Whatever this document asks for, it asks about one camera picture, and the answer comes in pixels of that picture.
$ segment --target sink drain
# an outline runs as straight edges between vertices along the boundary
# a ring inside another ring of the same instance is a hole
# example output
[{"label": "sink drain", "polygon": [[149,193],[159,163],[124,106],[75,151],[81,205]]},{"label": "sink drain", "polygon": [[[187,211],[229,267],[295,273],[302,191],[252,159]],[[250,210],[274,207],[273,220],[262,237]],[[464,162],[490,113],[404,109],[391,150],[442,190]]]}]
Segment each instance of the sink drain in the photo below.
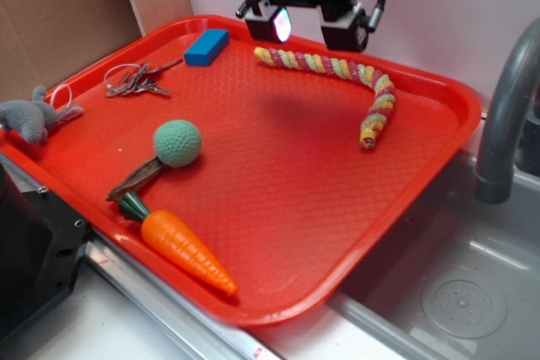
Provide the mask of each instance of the sink drain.
[{"label": "sink drain", "polygon": [[447,271],[431,278],[422,293],[422,307],[439,330],[466,339],[492,334],[506,317],[500,289],[468,271]]}]

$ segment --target plush toy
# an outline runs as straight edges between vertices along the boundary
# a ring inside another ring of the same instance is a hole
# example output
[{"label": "plush toy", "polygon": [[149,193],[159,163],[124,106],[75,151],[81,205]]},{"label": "plush toy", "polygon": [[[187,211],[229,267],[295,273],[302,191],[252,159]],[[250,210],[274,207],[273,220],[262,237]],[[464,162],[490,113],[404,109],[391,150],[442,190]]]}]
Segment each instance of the plush toy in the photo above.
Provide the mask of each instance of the plush toy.
[{"label": "plush toy", "polygon": [[84,110],[80,105],[72,105],[56,111],[45,102],[46,88],[38,86],[32,93],[32,100],[12,100],[0,104],[0,125],[5,132],[15,130],[28,143],[44,144],[49,132],[58,123],[70,121]]}]

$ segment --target blue block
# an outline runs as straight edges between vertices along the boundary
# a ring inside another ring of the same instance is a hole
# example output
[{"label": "blue block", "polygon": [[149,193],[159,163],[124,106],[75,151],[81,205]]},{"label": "blue block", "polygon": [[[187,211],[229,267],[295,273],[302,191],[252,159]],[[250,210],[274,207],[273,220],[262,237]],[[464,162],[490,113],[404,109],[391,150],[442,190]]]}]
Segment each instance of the blue block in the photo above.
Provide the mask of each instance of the blue block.
[{"label": "blue block", "polygon": [[207,67],[229,44],[229,31],[206,30],[184,54],[187,65]]}]

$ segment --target white wall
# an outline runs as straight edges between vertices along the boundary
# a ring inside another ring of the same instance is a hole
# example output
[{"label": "white wall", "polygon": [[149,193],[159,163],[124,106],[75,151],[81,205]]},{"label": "white wall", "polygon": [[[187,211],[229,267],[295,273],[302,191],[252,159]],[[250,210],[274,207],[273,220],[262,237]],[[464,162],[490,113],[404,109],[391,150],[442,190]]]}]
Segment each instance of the white wall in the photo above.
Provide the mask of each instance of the white wall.
[{"label": "white wall", "polygon": [[[190,0],[194,14],[234,18],[243,0]],[[376,0],[359,0],[370,13]],[[366,53],[459,80],[487,110],[521,32],[540,16],[540,0],[387,0]],[[315,10],[291,10],[297,36],[322,41]]]}]

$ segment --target green carrot stem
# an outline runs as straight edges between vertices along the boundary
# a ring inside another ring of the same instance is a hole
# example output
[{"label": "green carrot stem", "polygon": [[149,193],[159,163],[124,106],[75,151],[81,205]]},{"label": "green carrot stem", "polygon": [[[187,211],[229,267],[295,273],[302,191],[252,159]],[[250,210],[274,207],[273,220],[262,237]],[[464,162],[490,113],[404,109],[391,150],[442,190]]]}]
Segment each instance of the green carrot stem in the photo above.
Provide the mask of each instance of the green carrot stem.
[{"label": "green carrot stem", "polygon": [[141,223],[150,215],[150,210],[144,205],[141,197],[135,191],[126,193],[118,204],[120,206],[120,214],[125,219]]}]

